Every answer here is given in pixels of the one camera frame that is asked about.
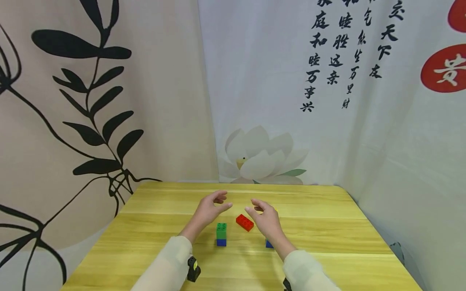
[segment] green lego brick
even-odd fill
[[[226,223],[217,224],[217,239],[226,239]]]

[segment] plant silhouette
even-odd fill
[[[116,201],[115,207],[115,216],[119,210],[120,200],[123,204],[125,201],[123,200],[120,191],[121,188],[126,189],[129,193],[133,194],[133,190],[131,187],[130,179],[133,182],[140,182],[143,180],[153,180],[153,181],[160,181],[158,179],[153,178],[136,178],[132,172],[124,166],[123,159],[128,151],[136,144],[136,142],[141,138],[144,131],[141,129],[136,129],[128,134],[126,134],[118,143],[115,151],[110,147],[109,141],[112,137],[114,130],[120,126],[124,121],[130,118],[134,112],[129,110],[122,113],[117,114],[116,116],[110,118],[102,127],[99,129],[96,121],[95,116],[99,113],[101,109],[107,106],[110,102],[112,102],[122,91],[123,87],[121,86],[113,86],[110,87],[106,93],[104,93],[100,98],[97,99],[96,102],[93,104],[89,101],[89,96],[91,92],[100,86],[106,85],[110,81],[112,81],[115,77],[119,76],[123,71],[123,66],[114,67],[101,76],[97,77],[99,62],[101,59],[113,59],[113,60],[124,60],[131,57],[131,51],[127,48],[123,47],[106,47],[107,41],[110,37],[110,33],[114,25],[116,24],[119,16],[119,3],[118,0],[112,1],[112,9],[111,9],[111,16],[110,16],[110,24],[107,27],[103,26],[102,17],[100,14],[99,6],[96,0],[80,0],[82,7],[86,11],[87,15],[97,27],[100,32],[100,41],[99,45],[95,46],[93,44],[88,43],[87,41],[81,39],[80,37],[60,31],[60,30],[50,30],[50,29],[41,29],[36,30],[32,33],[32,41],[33,43],[43,50],[44,52],[52,55],[56,55],[59,57],[65,58],[73,58],[73,59],[86,59],[86,58],[96,58],[96,64],[94,67],[94,74],[92,77],[91,83],[86,86],[82,79],[74,72],[69,69],[62,68],[63,75],[67,80],[63,80],[62,78],[53,76],[53,80],[58,83],[59,85],[65,87],[59,89],[60,93],[65,97],[65,99],[76,109],[78,110],[83,116],[88,118],[89,124],[78,124],[72,122],[63,122],[65,125],[71,127],[74,131],[77,132],[81,136],[81,138],[91,146],[105,146],[108,150],[112,153],[113,159],[105,159],[92,156],[87,154],[76,147],[69,144],[63,138],[61,138],[57,132],[54,130],[50,122],[44,116],[44,114],[34,105],[32,104],[26,97],[16,91],[12,85],[19,79],[22,73],[22,65],[21,60],[18,55],[18,51],[16,50],[15,45],[13,44],[11,38],[0,25],[0,28],[3,34],[8,41],[8,45],[10,46],[11,50],[15,55],[15,61],[17,62],[17,72],[13,75],[11,71],[10,62],[7,59],[4,49],[0,45],[0,57],[3,60],[4,68],[0,67],[0,94],[4,93],[5,91],[9,91],[14,96],[18,97],[21,101],[23,101],[26,105],[28,105],[45,123],[47,128],[49,129],[52,136],[66,145],[71,150],[75,151],[76,153],[88,158],[83,164],[77,166],[73,169],[74,175],[85,175],[85,174],[95,174],[98,176],[93,177],[90,181],[88,181],[82,189],[80,189],[59,211],[57,211],[49,220],[45,223],[41,222],[39,219],[36,219],[22,211],[15,210],[13,208],[7,207],[5,205],[0,204],[0,211],[4,212],[10,216],[18,217],[20,219],[32,222],[36,225],[35,229],[24,227],[21,225],[16,225],[12,223],[0,223],[0,228],[10,228],[21,230],[25,232],[25,234],[12,240],[6,244],[0,245],[0,251],[3,251],[9,247],[13,247],[10,252],[2,259],[0,262],[0,269],[11,259],[13,258],[23,247],[25,247],[29,242],[34,241],[34,245],[32,250],[29,254],[29,258],[27,264],[25,266],[24,274],[23,274],[23,281],[22,281],[22,290],[26,290],[26,279],[27,273],[29,270],[29,266],[34,255],[34,252],[37,248],[44,249],[48,251],[54,258],[57,260],[57,263],[60,266],[62,272],[62,281],[65,283],[67,279],[67,268],[66,264],[61,257],[61,255],[54,250],[50,245],[45,243],[41,236],[44,229],[47,225],[54,220],[68,205],[70,205],[76,197],[78,197],[92,182],[99,179],[107,179],[109,182],[108,186],[108,194],[110,197],[114,198]],[[80,104],[72,95],[69,93],[71,90],[75,93],[73,94],[80,94],[84,95],[84,106]]]

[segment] fabric backdrop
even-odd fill
[[[218,181],[198,6],[0,7],[0,289],[57,291],[137,181]]]
[[[145,180],[340,185],[464,288],[464,0],[0,4],[6,290],[59,290]]]
[[[463,290],[465,5],[199,0],[220,181],[340,185],[421,286]]]

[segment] wooden table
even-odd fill
[[[256,226],[236,224],[250,198],[277,209],[288,238],[311,252],[344,291],[408,291],[420,288],[351,197],[337,186],[146,183],[141,185],[71,275],[63,291],[128,291],[199,200],[228,190],[233,207],[193,246],[202,273],[182,290],[283,290],[282,262]],[[215,246],[217,222],[227,223],[227,247]]]

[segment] sleeve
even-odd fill
[[[131,291],[179,291],[188,274],[191,253],[186,237],[171,237]]]
[[[304,250],[289,253],[283,271],[293,291],[341,291],[324,274],[322,265]]]

